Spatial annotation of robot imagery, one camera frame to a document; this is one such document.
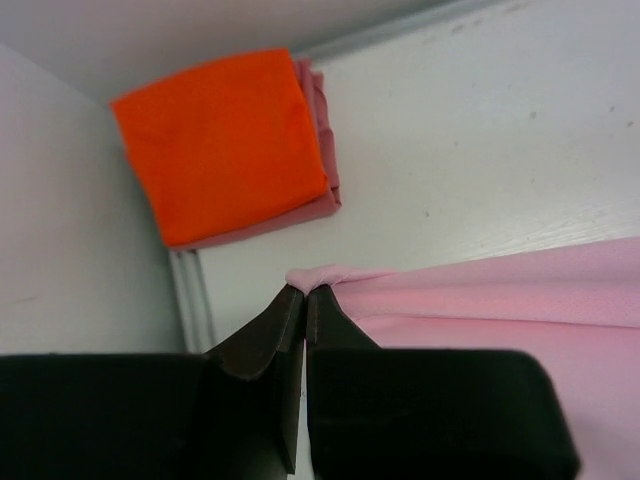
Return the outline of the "light pink t-shirt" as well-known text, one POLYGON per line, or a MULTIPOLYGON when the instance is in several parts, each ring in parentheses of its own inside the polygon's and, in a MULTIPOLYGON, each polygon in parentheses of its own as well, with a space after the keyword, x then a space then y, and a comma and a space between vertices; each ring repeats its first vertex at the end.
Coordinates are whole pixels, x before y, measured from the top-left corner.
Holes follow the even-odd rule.
POLYGON ((626 238, 408 272, 288 272, 329 286, 384 347, 512 349, 550 374, 584 479, 639 475, 639 241, 626 238))

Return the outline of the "orange t-shirt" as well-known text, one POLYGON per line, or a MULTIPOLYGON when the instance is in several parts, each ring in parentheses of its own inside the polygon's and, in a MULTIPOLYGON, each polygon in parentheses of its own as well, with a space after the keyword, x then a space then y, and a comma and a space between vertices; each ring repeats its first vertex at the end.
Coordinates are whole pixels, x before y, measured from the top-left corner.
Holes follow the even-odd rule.
POLYGON ((226 57, 111 102, 168 248, 258 224, 327 192, 294 61, 284 48, 226 57))

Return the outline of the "pink red t-shirt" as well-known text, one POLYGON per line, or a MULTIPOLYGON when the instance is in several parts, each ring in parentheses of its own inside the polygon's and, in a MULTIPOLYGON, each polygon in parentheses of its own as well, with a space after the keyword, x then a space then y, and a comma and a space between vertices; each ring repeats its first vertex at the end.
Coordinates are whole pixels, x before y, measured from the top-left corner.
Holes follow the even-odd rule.
POLYGON ((335 139, 329 122, 328 103, 324 93, 324 76, 312 69, 310 59, 293 62, 298 84, 305 95, 321 153, 329 189, 315 200, 282 215, 239 230, 204 237, 194 242, 170 246, 173 251, 191 251, 246 240, 293 225, 317 220, 335 214, 341 207, 340 179, 335 153, 335 139))

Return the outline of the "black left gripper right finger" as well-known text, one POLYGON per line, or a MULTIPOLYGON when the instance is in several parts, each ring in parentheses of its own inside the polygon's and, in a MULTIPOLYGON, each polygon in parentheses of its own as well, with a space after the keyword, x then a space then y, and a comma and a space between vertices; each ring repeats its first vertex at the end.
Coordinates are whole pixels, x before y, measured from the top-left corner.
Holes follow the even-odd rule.
POLYGON ((307 425, 319 479, 574 479, 552 382, 509 350, 385 349, 322 286, 307 299, 307 425))

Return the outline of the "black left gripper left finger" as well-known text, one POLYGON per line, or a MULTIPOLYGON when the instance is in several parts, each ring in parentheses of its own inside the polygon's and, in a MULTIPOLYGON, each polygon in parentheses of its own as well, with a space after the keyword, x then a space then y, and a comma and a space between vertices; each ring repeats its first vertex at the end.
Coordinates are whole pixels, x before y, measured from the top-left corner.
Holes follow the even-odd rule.
POLYGON ((5 479, 284 479, 295 471, 301 292, 200 354, 1 359, 5 479))

